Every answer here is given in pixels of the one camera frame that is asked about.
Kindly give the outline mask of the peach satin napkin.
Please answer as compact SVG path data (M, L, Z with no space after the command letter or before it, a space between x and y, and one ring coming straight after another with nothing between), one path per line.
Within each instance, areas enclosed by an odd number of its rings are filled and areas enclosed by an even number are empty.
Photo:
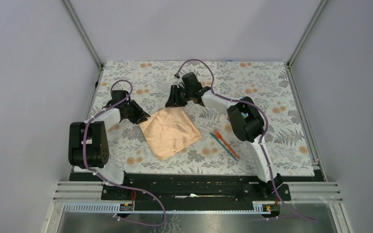
M202 138L184 108L165 108L140 123L154 156L166 160Z

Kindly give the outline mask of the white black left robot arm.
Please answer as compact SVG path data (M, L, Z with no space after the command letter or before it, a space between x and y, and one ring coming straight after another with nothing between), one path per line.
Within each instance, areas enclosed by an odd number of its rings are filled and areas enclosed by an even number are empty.
M124 200L131 194L131 187L124 182L125 171L108 162L110 150L107 131L115 124L127 119L133 124L147 121L145 112L125 90L113 90L111 100L101 115L86 121L73 122L69 127L68 161L80 169L101 178L106 185L113 186L113 194Z

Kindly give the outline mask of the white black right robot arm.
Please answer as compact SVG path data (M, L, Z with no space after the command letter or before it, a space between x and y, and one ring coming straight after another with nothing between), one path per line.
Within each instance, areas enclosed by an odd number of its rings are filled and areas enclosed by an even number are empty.
M255 163L255 173L261 183L260 196L266 200L273 199L278 194L282 179L274 172L266 148L264 137L269 126L266 114L250 97L234 100L215 93L210 86L202 86L192 72L170 87L165 107L184 107L190 101L227 114L234 135L246 145Z

